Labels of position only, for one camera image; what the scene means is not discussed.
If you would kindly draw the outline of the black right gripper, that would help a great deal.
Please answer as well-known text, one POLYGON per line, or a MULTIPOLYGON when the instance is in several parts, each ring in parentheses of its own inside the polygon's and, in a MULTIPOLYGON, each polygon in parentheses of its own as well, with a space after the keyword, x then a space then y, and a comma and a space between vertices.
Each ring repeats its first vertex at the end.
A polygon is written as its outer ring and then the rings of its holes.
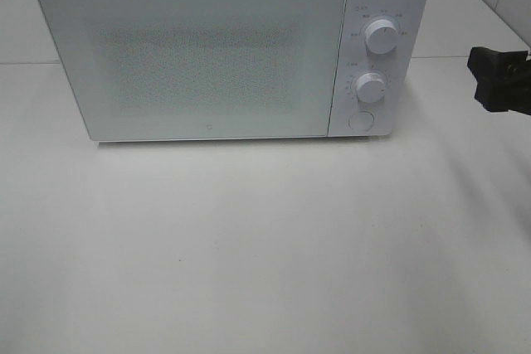
POLYGON ((475 100, 491 113, 530 115, 530 52, 475 46, 467 67, 476 80, 475 100))

